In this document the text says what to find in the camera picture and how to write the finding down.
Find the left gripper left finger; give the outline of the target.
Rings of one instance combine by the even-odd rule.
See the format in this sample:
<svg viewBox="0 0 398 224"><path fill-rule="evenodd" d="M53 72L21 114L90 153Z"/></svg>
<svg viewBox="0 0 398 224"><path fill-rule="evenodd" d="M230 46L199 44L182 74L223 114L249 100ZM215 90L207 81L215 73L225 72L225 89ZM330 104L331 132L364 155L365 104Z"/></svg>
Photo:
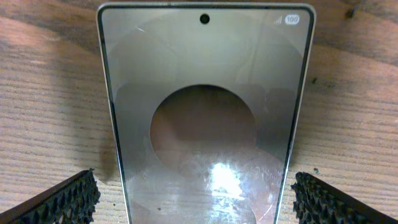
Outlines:
<svg viewBox="0 0 398 224"><path fill-rule="evenodd" d="M83 170L1 213L1 224L92 223L101 193L93 169Z"/></svg>

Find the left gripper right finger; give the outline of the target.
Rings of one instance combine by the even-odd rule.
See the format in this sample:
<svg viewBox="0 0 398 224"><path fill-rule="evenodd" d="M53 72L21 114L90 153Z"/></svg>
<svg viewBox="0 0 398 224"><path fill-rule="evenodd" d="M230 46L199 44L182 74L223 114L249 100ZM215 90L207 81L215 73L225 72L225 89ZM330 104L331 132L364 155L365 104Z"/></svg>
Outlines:
<svg viewBox="0 0 398 224"><path fill-rule="evenodd" d="M306 172L295 175L294 212L299 223L397 224L397 220Z"/></svg>

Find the Galaxy smartphone with reflective screen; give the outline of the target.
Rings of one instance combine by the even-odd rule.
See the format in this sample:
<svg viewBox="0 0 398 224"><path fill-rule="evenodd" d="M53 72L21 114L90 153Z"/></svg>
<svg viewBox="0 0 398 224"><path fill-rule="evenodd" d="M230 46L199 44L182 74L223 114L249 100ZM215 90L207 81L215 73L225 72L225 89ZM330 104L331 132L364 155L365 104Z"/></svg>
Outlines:
<svg viewBox="0 0 398 224"><path fill-rule="evenodd" d="M276 223L316 22L282 2L106 2L129 223Z"/></svg>

